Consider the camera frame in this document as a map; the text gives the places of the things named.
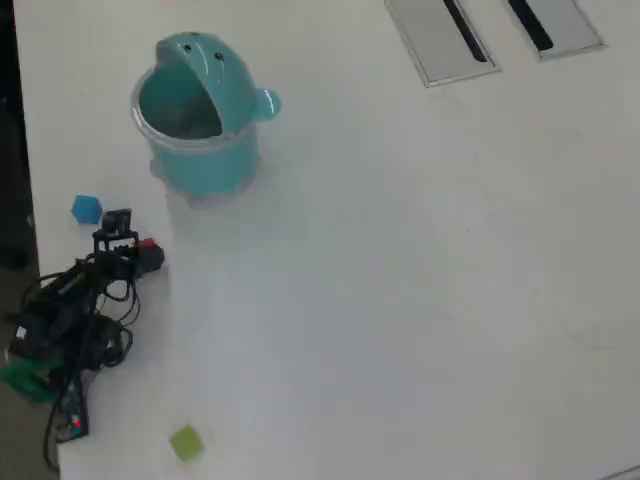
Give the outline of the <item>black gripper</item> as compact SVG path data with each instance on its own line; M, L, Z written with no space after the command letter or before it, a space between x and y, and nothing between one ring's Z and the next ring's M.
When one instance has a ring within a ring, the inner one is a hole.
M137 232L92 234L93 257L98 271L109 278L134 278L158 271L165 261L157 244L140 244Z

